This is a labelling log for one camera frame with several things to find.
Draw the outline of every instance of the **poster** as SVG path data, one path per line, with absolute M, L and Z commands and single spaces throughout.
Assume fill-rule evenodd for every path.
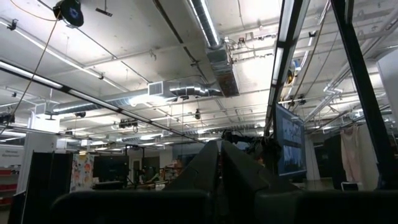
M 73 155 L 70 192 L 91 189 L 93 185 L 93 165 L 93 155 Z

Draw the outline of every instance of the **black metal beam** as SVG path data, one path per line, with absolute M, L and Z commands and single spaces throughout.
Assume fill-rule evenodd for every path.
M 345 12 L 346 23 L 350 24 L 353 22 L 354 0 L 346 0 L 345 9 L 346 9 Z
M 349 66 L 351 67 L 351 73 L 353 74 L 359 100 L 361 101 L 364 117 L 368 124 L 373 148 L 379 162 L 378 169 L 381 180 L 389 185 L 395 182 L 397 166 L 395 165 L 394 154 L 389 143 L 387 129 L 384 125 L 371 79 L 362 56 L 361 47 L 359 46 L 352 22 L 346 22 L 345 0 L 331 0 L 331 5 L 333 6 L 333 12 L 335 13 Z
M 273 105 L 278 103 L 280 94 L 282 93 L 287 70 L 293 58 L 293 53 L 299 39 L 309 2 L 309 0 L 282 1 L 278 38 L 274 54 L 274 68 L 272 69 L 272 80 L 268 97 L 266 126 L 264 127 L 264 135 L 266 136 L 269 135 L 269 130 L 271 128 Z M 290 21 L 285 22 L 284 20 L 289 16 Z

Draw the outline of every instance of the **black curtain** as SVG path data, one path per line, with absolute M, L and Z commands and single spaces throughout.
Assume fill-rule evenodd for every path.
M 336 135 L 327 140 L 323 144 L 328 153 L 327 167 L 331 172 L 333 186 L 337 190 L 341 190 L 341 183 L 347 181 L 346 172 L 343 168 L 341 159 L 341 136 Z
M 69 193 L 72 158 L 73 154 L 33 153 L 23 224 L 48 223 L 54 201 Z

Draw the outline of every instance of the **air vent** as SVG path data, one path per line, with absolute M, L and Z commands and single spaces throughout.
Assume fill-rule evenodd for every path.
M 163 82 L 148 84 L 148 95 L 163 95 Z

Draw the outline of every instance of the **electrical cable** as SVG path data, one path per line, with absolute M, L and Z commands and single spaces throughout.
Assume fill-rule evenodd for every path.
M 50 33 L 50 35 L 49 35 L 49 38 L 48 38 L 47 42 L 45 43 L 45 47 L 44 47 L 44 49 L 43 49 L 42 55 L 41 55 L 40 58 L 39 58 L 39 62 L 37 63 L 36 68 L 35 68 L 35 70 L 34 70 L 34 72 L 33 72 L 32 78 L 29 80 L 29 83 L 27 84 L 24 93 L 22 94 L 21 98 L 19 99 L 19 102 L 18 102 L 17 106 L 15 107 L 14 111 L 12 112 L 10 118 L 7 120 L 6 126 L 1 130 L 0 135 L 2 135 L 3 132 L 8 128 L 8 126 L 9 126 L 9 124 L 10 124 L 10 121 L 11 121 L 12 117 L 15 116 L 15 113 L 16 113 L 16 111 L 18 110 L 18 107 L 19 107 L 19 105 L 21 104 L 22 99 L 25 97 L 25 94 L 26 94 L 27 90 L 29 89 L 30 84 L 32 84 L 33 78 L 35 77 L 35 75 L 36 75 L 36 73 L 37 73 L 37 70 L 39 69 L 40 63 L 42 62 L 42 59 L 43 59 L 43 57 L 44 57 L 45 50 L 46 50 L 47 47 L 49 46 L 50 39 L 51 39 L 52 34 L 54 33 L 55 27 L 57 26 L 57 22 L 58 22 L 58 20 L 56 20 L 56 21 L 54 22 L 54 26 L 52 27 L 52 30 L 51 30 L 51 33 Z
M 290 109 L 290 107 L 292 107 L 293 102 L 294 102 L 294 99 L 296 99 L 296 96 L 297 96 L 297 94 L 299 93 L 300 87 L 302 86 L 303 81 L 304 81 L 304 78 L 305 78 L 305 76 L 306 76 L 306 74 L 307 74 L 307 72 L 308 72 L 308 69 L 310 68 L 310 63 L 311 63 L 311 61 L 312 61 L 313 55 L 315 54 L 315 50 L 316 50 L 317 47 L 318 47 L 318 42 L 319 42 L 319 39 L 320 39 L 320 36 L 321 36 L 321 33 L 322 33 L 322 29 L 323 29 L 323 25 L 324 25 L 324 24 L 325 24 L 325 19 L 322 20 L 322 24 L 321 24 L 321 27 L 319 28 L 319 33 L 318 33 L 318 35 L 317 35 L 317 39 L 315 40 L 314 48 L 313 48 L 313 50 L 312 50 L 312 52 L 311 52 L 310 58 L 308 59 L 308 64 L 307 64 L 307 66 L 305 67 L 305 71 L 304 71 L 304 74 L 303 74 L 303 78 L 300 80 L 300 84 L 298 85 L 297 90 L 296 90 L 296 92 L 294 93 L 294 96 L 293 96 L 293 98 L 292 98 L 292 101 L 290 102 L 289 107 L 287 108 L 288 110 Z
M 317 76 L 315 77 L 314 81 L 311 83 L 310 88 L 308 88 L 308 90 L 307 90 L 307 92 L 304 94 L 304 96 L 306 96 L 306 95 L 308 94 L 308 92 L 311 90 L 313 84 L 318 80 L 318 77 L 319 77 L 319 75 L 321 74 L 321 72 L 322 72 L 322 70 L 323 70 L 323 67 L 324 67 L 325 64 L 326 64 L 326 61 L 327 61 L 328 58 L 329 58 L 330 52 L 331 52 L 331 50 L 333 50 L 333 47 L 335 46 L 338 33 L 339 33 L 339 32 L 336 33 L 335 39 L 334 39 L 334 41 L 333 41 L 333 43 L 332 43 L 332 45 L 331 45 L 331 47 L 330 47 L 330 50 L 329 50 L 329 52 L 328 52 L 328 54 L 327 54 L 327 56 L 326 56 L 326 58 L 325 58 L 325 61 L 323 62 L 322 66 L 321 66 L 321 69 L 319 70 Z
M 42 20 L 44 20 L 44 21 L 49 21 L 49 22 L 56 22 L 56 21 L 57 21 L 57 19 L 46 19 L 46 18 L 43 18 L 43 17 L 41 17 L 41 16 L 37 16 L 37 15 L 35 15 L 35 14 L 29 12 L 29 11 L 26 11 L 25 9 L 21 8 L 20 6 L 18 6 L 13 0 L 10 0 L 10 2 L 11 2 L 15 7 L 17 7 L 19 10 L 21 10 L 22 12 L 28 13 L 29 15 L 34 16 L 34 17 L 36 17 L 36 18 L 38 18 L 38 19 L 42 19 Z

